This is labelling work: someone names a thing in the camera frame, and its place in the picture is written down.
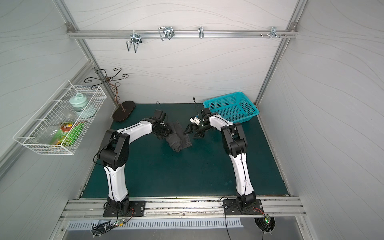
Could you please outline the dark grey long pants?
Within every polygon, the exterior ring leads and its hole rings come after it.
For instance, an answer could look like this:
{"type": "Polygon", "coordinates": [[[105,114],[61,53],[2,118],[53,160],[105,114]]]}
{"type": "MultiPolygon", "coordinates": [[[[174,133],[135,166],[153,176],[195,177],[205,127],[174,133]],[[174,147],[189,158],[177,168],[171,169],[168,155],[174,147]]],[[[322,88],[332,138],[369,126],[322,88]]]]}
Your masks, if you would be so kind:
{"type": "Polygon", "coordinates": [[[167,123],[171,132],[167,135],[166,141],[171,149],[177,153],[192,146],[189,135],[184,134],[181,124],[176,122],[167,123]]]}

